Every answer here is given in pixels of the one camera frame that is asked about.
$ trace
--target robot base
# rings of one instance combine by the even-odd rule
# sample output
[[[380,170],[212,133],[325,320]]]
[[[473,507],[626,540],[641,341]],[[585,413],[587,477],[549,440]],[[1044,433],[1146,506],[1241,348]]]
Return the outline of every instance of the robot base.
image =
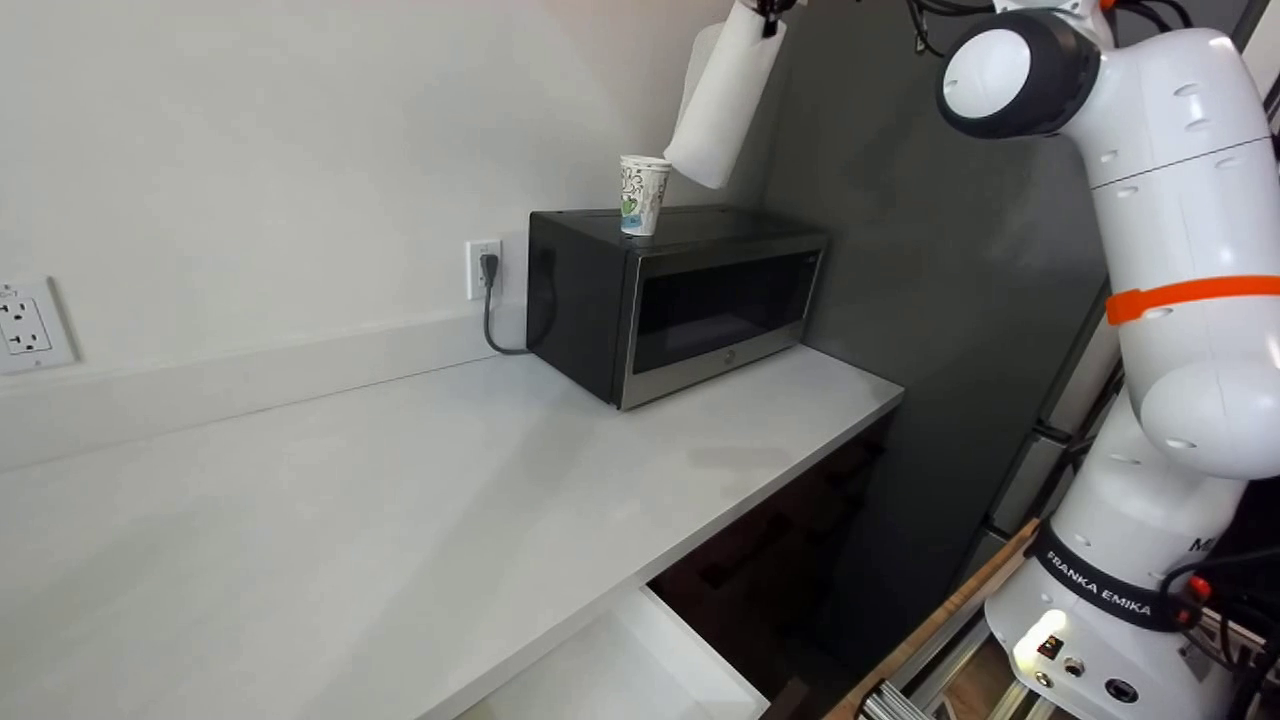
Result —
[[[1215,720],[1231,677],[1180,631],[1115,623],[1026,560],[987,603],[1011,677],[1085,720]]]

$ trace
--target drawer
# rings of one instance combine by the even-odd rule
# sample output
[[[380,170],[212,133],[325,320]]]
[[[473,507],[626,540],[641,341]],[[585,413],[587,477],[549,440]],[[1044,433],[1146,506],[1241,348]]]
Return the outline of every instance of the drawer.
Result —
[[[641,589],[461,720],[756,720],[769,699]]]

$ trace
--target microwave window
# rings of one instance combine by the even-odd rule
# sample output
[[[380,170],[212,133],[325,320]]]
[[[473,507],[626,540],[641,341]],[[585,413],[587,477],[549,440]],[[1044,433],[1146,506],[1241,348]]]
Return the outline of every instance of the microwave window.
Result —
[[[633,372],[794,323],[813,273],[814,254],[642,282]]]

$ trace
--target orange stripe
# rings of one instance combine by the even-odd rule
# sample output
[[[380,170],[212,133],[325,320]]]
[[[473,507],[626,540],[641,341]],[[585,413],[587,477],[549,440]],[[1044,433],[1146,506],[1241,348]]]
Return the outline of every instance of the orange stripe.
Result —
[[[1205,277],[1205,282],[1185,282],[1185,283],[1115,293],[1106,301],[1106,320],[1133,323],[1133,320],[1146,318],[1152,310],[1200,305],[1200,301],[1223,301],[1223,296],[1280,296],[1280,277]]]

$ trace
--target white wall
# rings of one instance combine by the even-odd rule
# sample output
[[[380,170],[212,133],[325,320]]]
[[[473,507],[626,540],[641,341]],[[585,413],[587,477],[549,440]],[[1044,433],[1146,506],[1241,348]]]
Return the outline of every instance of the white wall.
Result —
[[[611,206],[725,11],[0,0],[0,277],[56,277],[78,380],[473,311],[461,243]]]

